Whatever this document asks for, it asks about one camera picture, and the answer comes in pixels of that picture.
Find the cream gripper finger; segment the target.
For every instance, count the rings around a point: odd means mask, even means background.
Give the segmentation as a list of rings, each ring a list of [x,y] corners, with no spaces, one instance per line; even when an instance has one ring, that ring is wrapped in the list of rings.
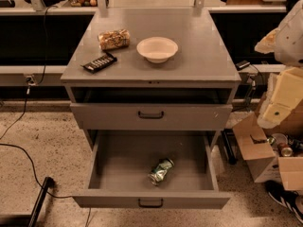
[[[287,67],[268,79],[266,98],[262,102],[258,125],[272,129],[287,118],[303,99],[303,69]]]
[[[264,36],[255,45],[255,50],[262,54],[274,53],[276,48],[276,35],[278,33],[278,28],[270,31],[266,36]]]

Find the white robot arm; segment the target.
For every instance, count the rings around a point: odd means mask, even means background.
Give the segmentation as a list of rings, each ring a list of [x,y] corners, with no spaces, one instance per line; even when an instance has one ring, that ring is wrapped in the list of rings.
[[[256,45],[262,54],[274,53],[286,68],[270,76],[258,124],[264,129],[278,126],[303,99],[303,0],[295,3],[277,28]]]

